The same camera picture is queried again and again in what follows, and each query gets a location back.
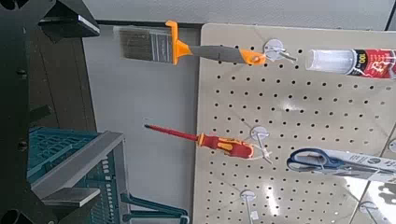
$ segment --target paintbrush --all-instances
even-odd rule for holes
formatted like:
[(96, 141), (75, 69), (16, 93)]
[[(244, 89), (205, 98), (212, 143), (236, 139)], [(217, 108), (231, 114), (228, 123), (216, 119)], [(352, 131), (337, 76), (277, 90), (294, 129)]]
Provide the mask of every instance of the paintbrush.
[(176, 65), (182, 56), (193, 55), (225, 63), (265, 63), (263, 53), (224, 46), (189, 46), (178, 39), (177, 22), (167, 21), (171, 32), (135, 26), (115, 26), (122, 57)]

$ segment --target product label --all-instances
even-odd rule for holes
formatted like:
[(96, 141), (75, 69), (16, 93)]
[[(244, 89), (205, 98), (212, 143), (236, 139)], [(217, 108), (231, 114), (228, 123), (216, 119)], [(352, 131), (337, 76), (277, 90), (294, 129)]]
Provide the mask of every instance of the product label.
[(395, 51), (389, 49), (355, 49), (356, 63), (349, 75), (396, 78)]

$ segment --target screwdriver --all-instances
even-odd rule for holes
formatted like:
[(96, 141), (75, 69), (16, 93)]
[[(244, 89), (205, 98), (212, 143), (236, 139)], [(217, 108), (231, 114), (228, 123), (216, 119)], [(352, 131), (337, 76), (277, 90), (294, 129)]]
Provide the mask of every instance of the screwdriver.
[(148, 124), (146, 124), (145, 127), (161, 133), (168, 133), (177, 137), (189, 139), (196, 142), (199, 147), (210, 147), (212, 149), (223, 150), (224, 154), (231, 157), (250, 159), (254, 153), (253, 145), (233, 138), (208, 136), (204, 133), (199, 135), (181, 133), (176, 130), (165, 129)]

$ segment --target display rack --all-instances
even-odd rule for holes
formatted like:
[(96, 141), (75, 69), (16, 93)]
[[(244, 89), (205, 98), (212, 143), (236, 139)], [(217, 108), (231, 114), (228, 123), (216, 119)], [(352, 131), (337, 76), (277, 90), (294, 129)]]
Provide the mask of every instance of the display rack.
[[(310, 49), (396, 49), (396, 34), (342, 30), (206, 24), (202, 45), (262, 51), (273, 38), (298, 58), (264, 66), (201, 59), (198, 133), (245, 139), (263, 126), (272, 151), (264, 160), (245, 161), (197, 148), (193, 222), (248, 223), (240, 199), (244, 189), (257, 196), (254, 223), (349, 223), (367, 181), (296, 173), (286, 159), (300, 147), (319, 147), (380, 156), (396, 117), (393, 80), (306, 71)], [(372, 223), (370, 218), (363, 222)]]

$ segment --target scissors packaging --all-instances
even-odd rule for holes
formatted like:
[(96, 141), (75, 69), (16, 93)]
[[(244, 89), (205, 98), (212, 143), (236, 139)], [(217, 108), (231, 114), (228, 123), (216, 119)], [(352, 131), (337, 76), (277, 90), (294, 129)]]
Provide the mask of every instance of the scissors packaging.
[(290, 154), (288, 167), (296, 172), (350, 176), (396, 184), (396, 160), (319, 148), (300, 148)]

